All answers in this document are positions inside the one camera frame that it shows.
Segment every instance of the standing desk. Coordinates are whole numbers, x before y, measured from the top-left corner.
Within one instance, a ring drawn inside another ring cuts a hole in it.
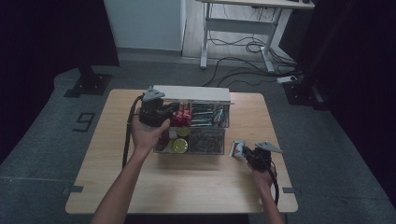
[[[271,48],[271,43],[274,39],[277,24],[283,8],[295,9],[313,9],[315,5],[310,1],[308,4],[300,2],[291,2],[288,0],[196,0],[206,3],[205,13],[205,28],[204,28],[204,43],[201,50],[201,68],[206,68],[207,60],[207,35],[209,31],[242,33],[242,34],[257,34],[268,35],[268,39],[264,47],[261,47],[262,58],[268,72],[274,73],[274,67],[271,63],[271,58],[268,54]],[[210,8],[212,4],[230,4],[240,6],[259,6],[259,7],[275,7],[276,14],[274,19],[267,21],[238,21],[230,19],[216,19],[210,17]]]

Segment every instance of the black curtain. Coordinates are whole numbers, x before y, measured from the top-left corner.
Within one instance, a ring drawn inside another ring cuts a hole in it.
[[[81,61],[119,66],[103,1],[0,1],[1,161]]]
[[[327,106],[393,204],[396,203],[394,8],[394,2],[318,1],[298,58],[306,74],[304,79],[321,84]]]

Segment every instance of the white wall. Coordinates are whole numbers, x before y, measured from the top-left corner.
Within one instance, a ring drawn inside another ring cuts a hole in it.
[[[181,50],[186,0],[105,0],[117,48]]]

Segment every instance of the wooden table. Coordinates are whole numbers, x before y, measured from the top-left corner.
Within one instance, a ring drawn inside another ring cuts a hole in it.
[[[66,204],[70,214],[92,214],[121,170],[125,126],[133,100],[143,90],[113,90],[106,101],[75,186]],[[265,101],[259,93],[232,92],[230,128],[224,155],[150,153],[134,190],[128,213],[229,214],[260,213],[259,195],[244,159],[229,156],[235,139],[269,141],[278,147]],[[295,212],[295,195],[283,157],[273,153],[279,185],[279,211]]]

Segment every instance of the gray carpet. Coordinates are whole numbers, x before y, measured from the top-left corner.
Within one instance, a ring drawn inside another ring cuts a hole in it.
[[[230,69],[221,67],[219,75]],[[121,61],[120,68],[94,70],[113,75],[106,93],[65,98],[78,70],[57,76],[47,105],[1,165],[0,223],[88,223],[90,216],[68,215],[64,207],[109,91],[146,89],[152,84],[201,86],[214,67],[200,70],[195,63]],[[222,86],[237,78],[251,84],[274,80],[233,77]],[[230,90],[264,95],[297,192],[299,210],[287,215],[288,223],[394,223],[394,207],[330,112],[289,105],[275,82],[258,86],[236,82]],[[95,113],[92,126],[86,133],[73,132],[85,128],[76,122],[84,112]],[[252,224],[263,223],[260,214],[249,219]]]

